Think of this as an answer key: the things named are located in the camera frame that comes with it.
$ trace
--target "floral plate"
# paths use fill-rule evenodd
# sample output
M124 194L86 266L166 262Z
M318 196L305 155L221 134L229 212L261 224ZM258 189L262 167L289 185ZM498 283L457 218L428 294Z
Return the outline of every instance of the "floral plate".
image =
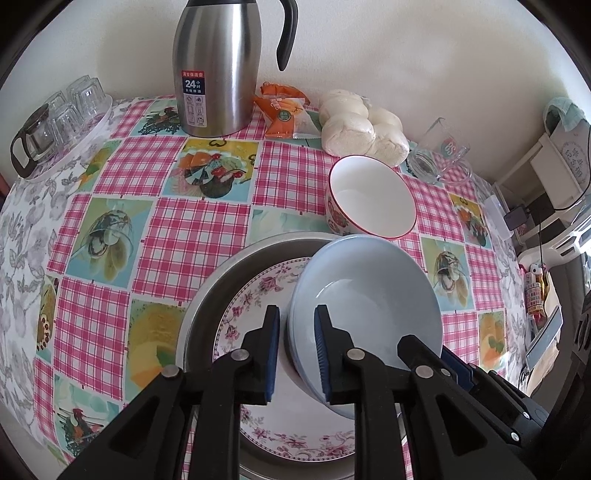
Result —
M253 278L233 298L217 329L213 359L240 348L244 334L262 326L267 305L281 312L275 393L263 406L241 406L241 431L274 455L301 462L335 460L355 451L355 424L307 392L285 351L291 295L309 258L288 260Z

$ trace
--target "table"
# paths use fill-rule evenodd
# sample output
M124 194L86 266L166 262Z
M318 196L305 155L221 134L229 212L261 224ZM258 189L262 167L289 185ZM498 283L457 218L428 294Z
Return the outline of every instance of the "table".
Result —
M174 363L184 312L216 267L277 233L329 231L336 158L264 132L255 111L236 134L190 138L174 97L122 100L81 157L13 185L0 217L0 395L64 464ZM517 384L523 285L479 206L490 185L430 186L405 164L396 171L417 224L394 242L434 285L445 345ZM443 252L466 294L441 291Z

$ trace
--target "metal screw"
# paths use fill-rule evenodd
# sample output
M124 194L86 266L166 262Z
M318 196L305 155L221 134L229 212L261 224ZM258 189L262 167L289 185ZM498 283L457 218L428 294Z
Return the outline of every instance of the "metal screw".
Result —
M352 348L347 352L347 356L351 360L363 360L365 358L365 352L360 348Z
M421 378L431 378L433 376L433 369L427 365L419 365L415 372Z
M180 368L176 365L167 365L162 369L162 376L166 378L174 378L180 372Z
M244 350L244 348L239 348L237 350L234 350L230 356L233 360L241 362L243 360L246 360L250 355L251 354L248 353L248 350Z

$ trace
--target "metal basin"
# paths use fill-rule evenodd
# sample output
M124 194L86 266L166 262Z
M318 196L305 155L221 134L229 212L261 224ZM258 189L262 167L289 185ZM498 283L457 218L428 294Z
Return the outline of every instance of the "metal basin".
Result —
M330 233L293 232L246 247L225 261L201 285L189 305L177 342L176 363L185 371L212 363L217 327L234 295L253 277L280 262L311 257L338 238ZM330 462L297 462L272 455L241 436L241 473L252 480L343 480L353 478L355 456Z

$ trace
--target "black handle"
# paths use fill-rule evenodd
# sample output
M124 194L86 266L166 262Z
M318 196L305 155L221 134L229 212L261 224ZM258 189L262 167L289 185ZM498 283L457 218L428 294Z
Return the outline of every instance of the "black handle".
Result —
M26 135L27 134L24 130L20 130L20 132L17 133L17 136L12 139L12 143L10 144L10 159L12 160L12 166L17 171L17 173L24 179L26 179L27 177L30 177L31 173L33 173L33 171L37 167L37 162L35 160L33 160L31 154L29 153L29 149L27 147ZM14 147L14 144L19 139L21 140L21 143L22 143L22 149L25 151L25 153L29 159L27 165L24 167L22 166L21 162L18 160L17 156L14 154L14 152L12 150L12 148Z
M285 20L283 21L283 32L277 47L277 65L283 72L290 59L291 49L296 39L297 28L297 3L296 0L280 0L285 11Z

